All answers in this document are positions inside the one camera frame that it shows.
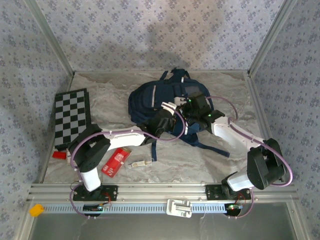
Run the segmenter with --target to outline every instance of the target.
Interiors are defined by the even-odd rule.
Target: yellow object
[[[29,213],[32,217],[38,217],[44,210],[45,209],[41,204],[36,204],[29,210]]]

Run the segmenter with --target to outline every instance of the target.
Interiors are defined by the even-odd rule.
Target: floor
[[[158,80],[161,72],[77,72],[70,90],[87,88],[90,98],[91,119],[104,129],[128,128],[134,124],[128,114],[129,94],[141,84]],[[222,96],[234,103],[239,113],[237,124],[260,136],[257,119],[241,71],[196,71],[190,72],[192,79],[203,83],[213,96]],[[233,116],[233,109],[225,102],[215,100],[215,109]],[[198,134],[200,142],[221,148],[231,153],[230,158],[210,150],[185,144],[181,140],[173,143],[158,142],[157,162],[140,169],[123,166],[114,178],[100,172],[112,155],[107,152],[98,166],[100,179],[104,183],[180,183],[180,182],[220,182],[227,175],[246,166],[246,155],[232,148],[227,142],[208,132]],[[132,147],[130,158],[150,158],[150,145]],[[77,174],[64,160],[51,158],[48,163],[44,183],[72,183]]]

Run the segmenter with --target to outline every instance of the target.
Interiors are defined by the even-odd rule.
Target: wall
[[[75,71],[249,68],[283,0],[37,0]]]
[[[272,135],[320,239],[320,2],[298,0],[254,76]]]
[[[0,239],[12,239],[47,154],[67,74],[22,0],[0,1]]]

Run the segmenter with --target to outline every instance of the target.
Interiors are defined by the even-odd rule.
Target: chessboard
[[[54,147],[62,151],[91,124],[89,93],[86,88],[58,93],[54,104]]]

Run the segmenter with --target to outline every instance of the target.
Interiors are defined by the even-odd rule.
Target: navy backpack
[[[175,68],[171,71],[173,76],[165,79],[167,73],[168,71],[165,71],[160,80],[142,84],[130,94],[128,111],[131,115],[132,122],[141,124],[153,118],[157,112],[162,109],[162,102],[171,102],[179,106],[185,103],[186,97],[192,93],[202,92],[206,97],[210,96],[209,90],[197,80],[190,79],[190,75],[186,70]],[[208,101],[211,109],[214,110],[212,100],[209,99]],[[177,118],[173,131],[169,133],[178,136],[182,128],[183,124],[180,118]],[[229,157],[229,152],[200,143],[197,133],[201,131],[203,131],[203,129],[200,128],[199,124],[194,123],[191,126],[187,126],[185,134],[182,135],[180,139],[191,146],[212,150],[218,154]],[[157,161],[156,141],[152,143],[151,154],[154,161]]]

